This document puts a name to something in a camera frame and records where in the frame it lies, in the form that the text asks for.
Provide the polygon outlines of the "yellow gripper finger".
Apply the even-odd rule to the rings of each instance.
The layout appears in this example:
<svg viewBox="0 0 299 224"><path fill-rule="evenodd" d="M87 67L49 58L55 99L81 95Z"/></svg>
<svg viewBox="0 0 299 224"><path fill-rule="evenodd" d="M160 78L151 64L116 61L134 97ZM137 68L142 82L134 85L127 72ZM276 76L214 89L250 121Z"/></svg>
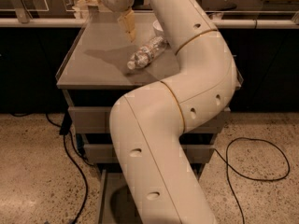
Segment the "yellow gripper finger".
<svg viewBox="0 0 299 224"><path fill-rule="evenodd" d="M118 17L118 24L130 42L135 41L135 13L130 8Z"/></svg>
<svg viewBox="0 0 299 224"><path fill-rule="evenodd" d="M101 4L101 0L78 0L77 6L84 7L84 6L98 6Z"/></svg>

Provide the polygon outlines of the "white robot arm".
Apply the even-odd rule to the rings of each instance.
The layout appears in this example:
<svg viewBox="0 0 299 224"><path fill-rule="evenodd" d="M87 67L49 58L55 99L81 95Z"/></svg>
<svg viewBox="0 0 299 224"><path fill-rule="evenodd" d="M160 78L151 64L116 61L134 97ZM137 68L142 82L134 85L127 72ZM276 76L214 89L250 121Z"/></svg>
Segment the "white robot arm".
<svg viewBox="0 0 299 224"><path fill-rule="evenodd" d="M134 0L99 0L134 28ZM143 224L217 224L179 138L217 116L231 101L235 61L195 0L149 0L175 53L178 74L124 94L109 129Z"/></svg>

